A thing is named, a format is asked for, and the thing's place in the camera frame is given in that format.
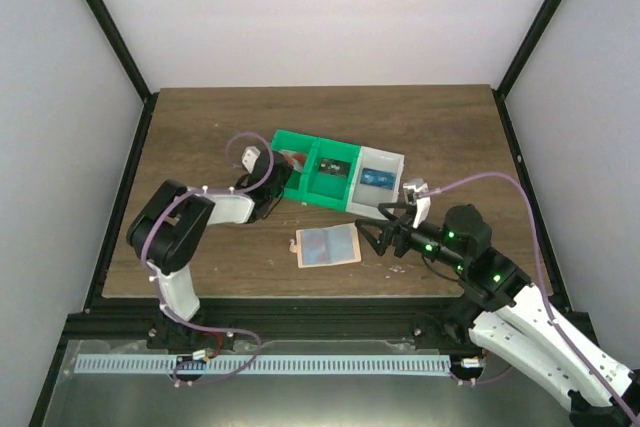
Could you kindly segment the white red card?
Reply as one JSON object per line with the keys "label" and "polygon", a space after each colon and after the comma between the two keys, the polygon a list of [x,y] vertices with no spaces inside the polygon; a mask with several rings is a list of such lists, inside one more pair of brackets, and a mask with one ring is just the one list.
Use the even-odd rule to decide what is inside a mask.
{"label": "white red card", "polygon": [[299,172],[302,172],[304,170],[308,158],[306,153],[287,149],[280,150],[279,153],[285,158],[285,160],[292,166],[294,170]]}

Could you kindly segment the beige leather card holder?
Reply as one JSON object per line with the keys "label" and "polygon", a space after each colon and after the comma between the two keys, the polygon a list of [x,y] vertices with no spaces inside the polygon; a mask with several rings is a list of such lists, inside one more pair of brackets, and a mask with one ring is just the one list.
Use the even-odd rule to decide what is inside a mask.
{"label": "beige leather card holder", "polygon": [[297,230],[289,242],[289,251],[296,255],[301,269],[354,264],[362,260],[354,223]]}

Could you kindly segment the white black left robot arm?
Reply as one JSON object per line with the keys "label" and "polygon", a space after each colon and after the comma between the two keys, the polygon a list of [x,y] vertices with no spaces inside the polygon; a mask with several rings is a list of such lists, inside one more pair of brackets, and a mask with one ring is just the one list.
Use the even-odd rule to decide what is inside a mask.
{"label": "white black left robot arm", "polygon": [[245,173],[232,187],[210,191],[166,180],[129,227],[126,241],[149,270],[160,310],[174,320],[170,340],[181,350],[196,349],[203,324],[190,262],[205,232],[218,224],[251,224],[267,217],[283,196],[293,167],[281,153],[250,146],[242,156]]}

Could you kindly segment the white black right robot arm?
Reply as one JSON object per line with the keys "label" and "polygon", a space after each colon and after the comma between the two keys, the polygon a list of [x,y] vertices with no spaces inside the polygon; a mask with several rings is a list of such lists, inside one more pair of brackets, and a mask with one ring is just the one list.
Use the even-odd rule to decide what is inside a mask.
{"label": "white black right robot arm", "polygon": [[415,251],[453,270],[463,293],[444,325],[451,347],[498,355],[551,395],[574,426],[638,425],[638,371],[604,353],[492,246],[492,229],[473,205],[450,208],[440,227],[414,224],[414,205],[398,207],[401,216],[382,204],[382,219],[359,219],[356,228],[379,255]]}

